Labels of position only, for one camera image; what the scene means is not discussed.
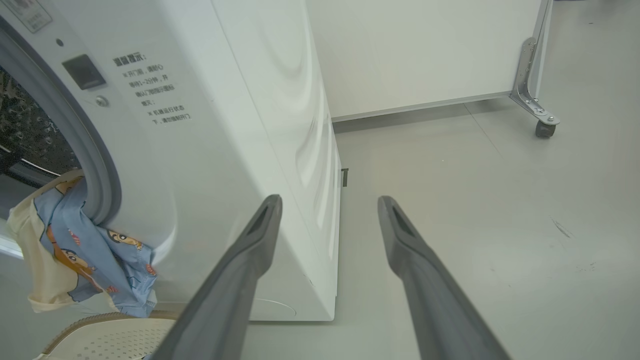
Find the cream-colored fabric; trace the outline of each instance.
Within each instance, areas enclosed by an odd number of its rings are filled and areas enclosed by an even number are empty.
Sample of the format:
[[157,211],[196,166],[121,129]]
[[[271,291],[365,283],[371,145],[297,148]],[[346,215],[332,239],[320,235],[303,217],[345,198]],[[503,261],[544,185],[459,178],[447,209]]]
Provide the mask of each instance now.
[[20,245],[31,272],[33,291],[28,299],[36,313],[73,304],[74,301],[67,292],[76,287],[77,274],[56,260],[40,243],[44,224],[38,216],[33,199],[57,184],[82,175],[82,170],[73,170],[41,187],[11,209],[6,222],[7,233]]

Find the laundry basket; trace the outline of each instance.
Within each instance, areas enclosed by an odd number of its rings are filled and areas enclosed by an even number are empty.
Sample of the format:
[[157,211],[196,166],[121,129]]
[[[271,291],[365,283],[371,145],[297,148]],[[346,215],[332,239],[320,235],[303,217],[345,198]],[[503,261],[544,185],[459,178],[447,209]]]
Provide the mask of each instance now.
[[153,353],[177,317],[169,311],[153,311],[149,318],[90,316],[63,330],[37,359],[140,359]]

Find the gray floor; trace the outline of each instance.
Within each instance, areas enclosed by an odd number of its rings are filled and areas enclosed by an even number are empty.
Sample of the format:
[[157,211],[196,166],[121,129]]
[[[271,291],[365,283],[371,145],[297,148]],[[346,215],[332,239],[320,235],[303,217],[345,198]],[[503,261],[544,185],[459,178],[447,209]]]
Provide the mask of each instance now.
[[243,358],[419,357],[378,227],[391,195],[513,359],[640,359],[638,19],[637,1],[554,4],[551,139],[508,99],[336,125],[335,321],[253,324]]

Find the laundry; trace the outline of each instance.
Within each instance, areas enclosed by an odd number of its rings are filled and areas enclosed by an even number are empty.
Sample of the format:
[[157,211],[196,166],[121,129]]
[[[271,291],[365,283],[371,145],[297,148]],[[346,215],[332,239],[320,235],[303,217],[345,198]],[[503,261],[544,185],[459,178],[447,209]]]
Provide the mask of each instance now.
[[94,225],[82,211],[86,194],[75,170],[12,209],[7,230],[31,270],[32,308],[53,310],[103,293],[119,312],[148,317],[156,304],[152,249]]

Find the washing machine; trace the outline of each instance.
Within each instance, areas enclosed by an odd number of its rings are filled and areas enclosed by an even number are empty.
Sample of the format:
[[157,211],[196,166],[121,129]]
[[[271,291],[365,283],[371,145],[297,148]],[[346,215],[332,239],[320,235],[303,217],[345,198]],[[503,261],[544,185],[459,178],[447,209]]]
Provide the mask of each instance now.
[[84,212],[154,249],[156,308],[180,309],[277,193],[251,319],[333,319],[340,157],[304,0],[0,1],[5,218],[82,168]]

